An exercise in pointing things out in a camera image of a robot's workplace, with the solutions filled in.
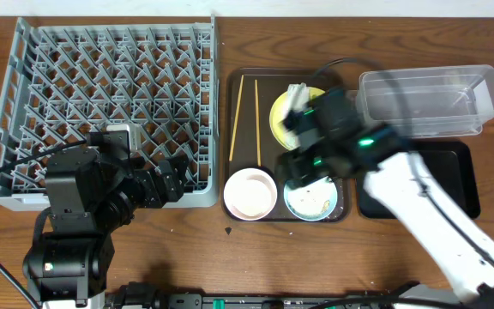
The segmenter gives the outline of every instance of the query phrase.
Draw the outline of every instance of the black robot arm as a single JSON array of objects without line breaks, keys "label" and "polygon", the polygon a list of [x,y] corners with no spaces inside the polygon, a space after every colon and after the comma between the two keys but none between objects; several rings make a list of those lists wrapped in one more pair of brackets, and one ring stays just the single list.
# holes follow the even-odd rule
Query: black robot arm
[{"label": "black robot arm", "polygon": [[87,134],[90,147],[49,159],[45,187],[53,231],[34,240],[23,264],[28,292],[38,303],[75,300],[86,306],[105,290],[114,254],[111,232],[129,224],[137,208],[158,209],[184,194],[187,157],[159,161],[159,174],[142,169],[142,157],[130,158],[132,134]]}]

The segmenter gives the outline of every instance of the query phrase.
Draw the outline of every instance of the white bowl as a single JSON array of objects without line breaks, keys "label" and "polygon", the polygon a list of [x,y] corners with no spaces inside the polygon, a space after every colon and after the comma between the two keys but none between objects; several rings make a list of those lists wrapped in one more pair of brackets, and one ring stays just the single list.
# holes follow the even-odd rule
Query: white bowl
[{"label": "white bowl", "polygon": [[272,211],[277,199],[274,180],[257,168],[235,172],[224,186],[224,204],[241,220],[262,219]]}]

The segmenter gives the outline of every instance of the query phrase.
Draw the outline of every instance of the cable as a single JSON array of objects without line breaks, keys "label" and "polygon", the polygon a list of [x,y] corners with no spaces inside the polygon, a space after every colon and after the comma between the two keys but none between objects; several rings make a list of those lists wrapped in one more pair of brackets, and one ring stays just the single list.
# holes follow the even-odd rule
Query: cable
[{"label": "cable", "polygon": [[[372,70],[378,71],[377,73],[383,77],[383,80],[391,87],[391,88],[401,88],[400,84],[394,79],[394,77],[389,74],[388,72],[384,71],[377,63],[366,60],[366,59],[358,59],[358,58],[339,58],[335,59],[333,61],[330,61],[326,64],[324,64],[320,69],[318,69],[311,78],[314,78],[316,76],[319,76],[320,74],[323,73],[323,71],[327,70],[333,65],[336,64],[343,64],[343,63],[350,63],[350,64],[362,64],[365,67],[368,67]],[[412,135],[412,129],[413,129],[413,123],[411,121],[411,118],[409,116],[409,105],[407,104],[407,98],[406,96],[401,92],[401,91],[395,91],[394,92],[395,98],[397,100],[397,103],[400,108],[401,112],[401,118],[403,121],[403,126],[404,126],[404,134],[406,136],[411,136]],[[425,182],[422,180],[420,177],[419,171],[417,170],[416,165],[414,164],[414,158],[412,154],[414,153],[413,149],[410,147],[408,143],[404,145],[404,149],[410,154],[407,159],[409,163],[409,167],[411,169],[411,173],[413,174],[413,177],[415,178],[415,181],[420,187],[420,194],[427,197],[428,200],[431,202],[431,204],[434,206],[434,208],[439,212],[439,214],[449,223],[449,225],[487,262],[489,263],[493,268],[494,268],[494,259],[491,257],[491,255],[483,250],[481,247],[479,247],[468,235],[466,235],[459,226],[454,223],[451,218],[445,214],[445,212],[439,207],[439,205],[436,203],[436,201],[432,198],[431,194],[428,192],[428,185],[425,184]]]},{"label": "cable", "polygon": [[[64,145],[64,146],[55,147],[53,149],[50,149],[50,150],[47,150],[44,152],[40,152],[38,154],[30,155],[24,159],[20,159],[18,161],[14,161],[12,163],[9,163],[7,165],[0,167],[0,173],[8,171],[8,170],[12,170],[17,165],[28,163],[29,161],[37,160],[38,158],[44,157],[46,155],[52,155],[58,151],[82,145],[83,143],[85,143],[85,141],[71,142],[71,143]],[[5,269],[5,267],[3,265],[1,265],[1,263],[0,263],[0,273],[5,277],[5,279],[7,279],[10,282],[10,284],[12,284],[13,287],[15,287],[18,290],[18,292],[27,300],[27,302],[30,304],[30,306],[32,306],[34,309],[40,309],[41,308],[38,305],[37,301],[35,301],[33,296],[16,280],[16,278],[13,275],[11,275],[9,273],[9,271],[7,269]]]},{"label": "cable", "polygon": [[43,234],[43,227],[45,227],[45,222],[47,217],[51,213],[51,207],[47,207],[39,212],[38,217],[35,218],[35,223],[33,224],[33,237],[32,243],[37,244],[41,241],[41,235]]},{"label": "cable", "polygon": [[344,300],[331,300],[320,305],[315,305],[309,309],[326,309],[332,306],[347,306],[354,304],[381,304],[381,305],[413,305],[413,306],[427,306],[432,308],[441,309],[467,309],[468,307],[457,304],[449,304],[435,300],[422,300],[412,298],[400,298],[398,296],[363,296],[359,298],[349,298]]}]

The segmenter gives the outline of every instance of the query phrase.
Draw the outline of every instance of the tray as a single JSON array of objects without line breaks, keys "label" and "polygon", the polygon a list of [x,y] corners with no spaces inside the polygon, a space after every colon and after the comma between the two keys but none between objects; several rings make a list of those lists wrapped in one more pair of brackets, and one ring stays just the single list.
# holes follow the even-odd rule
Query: tray
[{"label": "tray", "polygon": [[[188,155],[183,198],[218,199],[218,30],[211,23],[31,27],[19,18],[0,98],[0,166],[85,138],[108,124],[142,126],[140,154]],[[0,174],[0,204],[49,205],[48,158]]]},{"label": "tray", "polygon": [[[247,68],[234,71],[227,84],[227,113],[229,132],[225,149],[225,179],[233,175],[236,171],[246,167],[256,166],[256,115],[255,115],[255,79],[258,80],[259,99],[259,121],[261,138],[261,167],[268,174],[274,176],[275,161],[279,154],[286,152],[279,142],[272,135],[269,123],[269,114],[275,99],[287,91],[289,84],[305,82],[308,86],[327,90],[333,86],[340,85],[340,78],[336,75],[323,75],[309,81],[313,70],[295,69],[264,69]],[[241,110],[239,112],[238,128],[236,133],[236,143],[233,154],[233,161],[228,161],[230,145],[232,141],[232,130],[236,106],[238,100],[239,83],[241,76],[244,76],[242,90]],[[282,222],[305,222],[293,215],[283,200],[283,184],[276,181],[278,187],[278,201],[274,209],[259,221],[282,221]],[[337,222],[343,220],[350,210],[348,185],[346,180],[335,182],[339,192],[339,200],[333,212],[319,222]],[[239,220],[223,205],[225,212],[233,219]]]},{"label": "tray", "polygon": [[[470,148],[459,141],[417,141],[413,143],[436,181],[472,219],[481,212]],[[370,219],[395,219],[382,204],[363,189],[363,178],[356,179],[361,215]]]}]

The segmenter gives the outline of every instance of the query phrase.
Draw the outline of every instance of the clear plastic container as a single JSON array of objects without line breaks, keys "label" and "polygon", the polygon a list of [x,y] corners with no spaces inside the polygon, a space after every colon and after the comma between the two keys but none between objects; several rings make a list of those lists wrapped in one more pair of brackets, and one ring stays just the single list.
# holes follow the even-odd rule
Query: clear plastic container
[{"label": "clear plastic container", "polygon": [[[401,110],[398,92],[407,109]],[[359,78],[356,107],[367,124],[384,121],[406,136],[477,135],[494,118],[494,69],[466,65],[366,72]]]}]

